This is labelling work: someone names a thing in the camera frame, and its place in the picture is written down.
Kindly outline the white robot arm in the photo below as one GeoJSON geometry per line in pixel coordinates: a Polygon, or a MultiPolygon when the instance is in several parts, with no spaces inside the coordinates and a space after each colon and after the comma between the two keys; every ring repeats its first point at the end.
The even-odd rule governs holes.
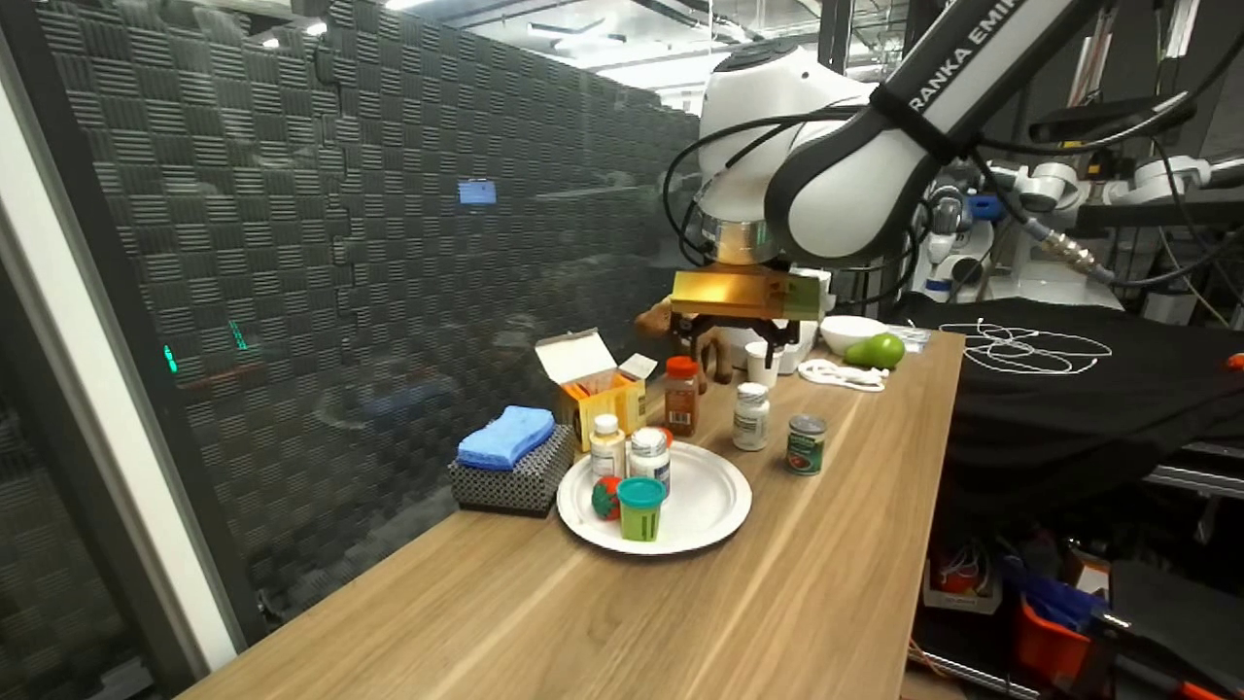
{"type": "Polygon", "coordinates": [[[746,47],[702,91],[696,206],[772,255],[850,264],[893,245],[932,174],[1099,0],[950,0],[875,86],[811,52],[746,47]]]}

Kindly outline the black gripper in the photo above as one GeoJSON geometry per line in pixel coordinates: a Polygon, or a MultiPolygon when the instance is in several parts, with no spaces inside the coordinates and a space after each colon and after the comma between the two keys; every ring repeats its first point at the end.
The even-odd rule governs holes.
{"type": "Polygon", "coordinates": [[[752,332],[766,341],[766,364],[772,364],[780,346],[800,341],[800,319],[762,319],[762,324],[752,324],[752,332]]]}

